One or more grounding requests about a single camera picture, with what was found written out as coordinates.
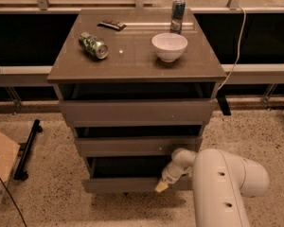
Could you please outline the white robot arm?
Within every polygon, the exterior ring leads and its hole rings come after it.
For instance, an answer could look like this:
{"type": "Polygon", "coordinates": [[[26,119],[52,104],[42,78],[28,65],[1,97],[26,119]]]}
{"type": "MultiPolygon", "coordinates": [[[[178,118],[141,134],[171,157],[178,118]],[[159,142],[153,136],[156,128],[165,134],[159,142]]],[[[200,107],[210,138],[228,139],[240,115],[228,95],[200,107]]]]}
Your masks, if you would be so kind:
{"type": "Polygon", "coordinates": [[[189,173],[197,227],[251,227],[243,198],[264,195],[267,170],[259,163],[217,148],[178,148],[162,171],[160,193],[189,173]]]}

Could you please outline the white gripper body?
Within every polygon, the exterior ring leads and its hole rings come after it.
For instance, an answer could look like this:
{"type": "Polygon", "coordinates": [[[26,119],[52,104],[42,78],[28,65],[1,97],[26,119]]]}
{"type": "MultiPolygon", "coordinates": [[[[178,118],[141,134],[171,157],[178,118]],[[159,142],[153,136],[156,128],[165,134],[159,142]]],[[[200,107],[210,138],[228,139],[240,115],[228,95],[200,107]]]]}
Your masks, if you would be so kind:
{"type": "Polygon", "coordinates": [[[162,182],[165,184],[176,183],[183,175],[191,171],[191,166],[180,166],[169,162],[162,171],[162,182]]]}

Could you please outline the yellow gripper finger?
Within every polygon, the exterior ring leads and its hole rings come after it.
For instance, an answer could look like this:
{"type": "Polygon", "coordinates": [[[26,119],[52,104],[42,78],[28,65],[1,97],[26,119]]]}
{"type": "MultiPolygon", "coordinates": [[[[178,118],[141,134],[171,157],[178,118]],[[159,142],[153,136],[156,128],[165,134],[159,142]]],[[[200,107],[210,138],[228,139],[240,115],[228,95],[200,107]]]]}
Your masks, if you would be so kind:
{"type": "Polygon", "coordinates": [[[157,186],[155,186],[155,191],[157,193],[161,193],[161,192],[167,190],[168,188],[169,188],[169,184],[164,180],[160,180],[158,182],[157,186]]]}

